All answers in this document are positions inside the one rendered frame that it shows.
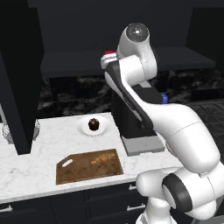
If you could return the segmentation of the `black hob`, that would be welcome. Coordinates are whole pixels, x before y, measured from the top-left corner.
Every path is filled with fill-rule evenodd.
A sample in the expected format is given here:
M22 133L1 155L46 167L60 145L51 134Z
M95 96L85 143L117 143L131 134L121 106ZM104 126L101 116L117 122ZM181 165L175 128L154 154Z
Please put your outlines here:
M188 103L188 106L206 125L224 158L224 100L196 101Z

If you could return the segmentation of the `black drawer front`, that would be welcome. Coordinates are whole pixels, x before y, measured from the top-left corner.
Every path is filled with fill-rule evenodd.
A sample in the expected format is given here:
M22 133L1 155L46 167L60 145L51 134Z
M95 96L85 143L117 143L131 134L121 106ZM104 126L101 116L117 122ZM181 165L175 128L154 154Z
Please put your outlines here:
M119 185L109 185L109 186L103 186L103 187L98 187L94 189L88 189L85 192L85 199L98 200L99 198L104 198L104 197L109 198L117 194L134 192L135 190L133 191L129 190L130 185L135 186L136 184L134 182L129 182L129 183L123 183Z
M127 211L127 206L137 207L145 204L128 199L111 199L94 202L88 208L88 224L135 224L137 216L144 209Z

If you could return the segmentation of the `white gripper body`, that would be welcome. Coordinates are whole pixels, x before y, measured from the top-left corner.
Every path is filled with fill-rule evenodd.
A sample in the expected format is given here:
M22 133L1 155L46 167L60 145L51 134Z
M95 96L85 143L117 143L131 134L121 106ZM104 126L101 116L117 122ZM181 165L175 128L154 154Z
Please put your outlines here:
M102 69L106 69L107 68L107 65L110 62L113 62L113 61L116 61L116 60L118 60L118 57L117 57L116 54L104 54L101 57L101 68Z

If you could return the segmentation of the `black coffee machine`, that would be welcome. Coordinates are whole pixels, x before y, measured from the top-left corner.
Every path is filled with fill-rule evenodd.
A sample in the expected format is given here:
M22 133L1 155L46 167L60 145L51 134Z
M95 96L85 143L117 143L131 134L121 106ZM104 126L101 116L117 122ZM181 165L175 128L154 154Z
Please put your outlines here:
M133 86L133 89L145 102L161 104L163 101L163 96L148 81ZM146 129L117 93L112 95L111 114L129 157L165 150L156 132L153 129Z

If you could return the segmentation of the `chocolate cupcake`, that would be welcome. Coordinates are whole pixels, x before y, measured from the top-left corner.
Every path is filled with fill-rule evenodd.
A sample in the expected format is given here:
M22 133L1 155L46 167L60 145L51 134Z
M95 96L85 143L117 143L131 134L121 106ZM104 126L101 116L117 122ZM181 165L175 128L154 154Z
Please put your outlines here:
M88 127L91 130L98 130L99 129L99 126L100 126L100 123L99 123L99 121L96 118L92 118L88 122Z

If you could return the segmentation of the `wooden cutting board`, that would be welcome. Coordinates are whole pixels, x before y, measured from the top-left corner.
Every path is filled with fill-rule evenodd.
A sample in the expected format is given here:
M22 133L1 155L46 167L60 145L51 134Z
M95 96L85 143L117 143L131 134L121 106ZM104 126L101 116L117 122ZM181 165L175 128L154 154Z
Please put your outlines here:
M123 175L116 149L71 154L56 166L56 184Z

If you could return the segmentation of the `black base cupboard door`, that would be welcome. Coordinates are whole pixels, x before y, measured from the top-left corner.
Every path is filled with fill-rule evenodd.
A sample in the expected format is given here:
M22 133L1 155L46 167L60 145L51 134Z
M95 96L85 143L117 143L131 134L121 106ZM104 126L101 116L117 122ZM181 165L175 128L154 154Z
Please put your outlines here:
M68 192L50 197L57 224L86 224L86 202L83 191Z
M0 213L0 224L56 224L47 197L0 204L0 209L12 207L12 212Z

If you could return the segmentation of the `white plate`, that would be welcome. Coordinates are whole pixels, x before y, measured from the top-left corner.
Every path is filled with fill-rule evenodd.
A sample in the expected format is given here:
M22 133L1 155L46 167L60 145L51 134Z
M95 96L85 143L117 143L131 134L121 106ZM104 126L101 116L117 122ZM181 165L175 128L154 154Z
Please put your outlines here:
M91 130L89 128L89 122L91 120L97 120L99 127L97 130ZM87 115L78 120L76 123L76 129L82 135L87 137L98 137L102 136L110 130L110 121L108 118L102 115Z

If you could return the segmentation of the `black open wall cupboard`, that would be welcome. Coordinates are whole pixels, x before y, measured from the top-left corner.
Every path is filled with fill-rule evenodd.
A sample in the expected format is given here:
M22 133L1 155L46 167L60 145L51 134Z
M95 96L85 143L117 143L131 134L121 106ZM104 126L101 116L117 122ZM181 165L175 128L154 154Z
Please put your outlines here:
M192 0L28 0L38 11L44 76L99 74L100 58L115 50L122 31L140 22L160 71L209 68L215 62L186 45Z

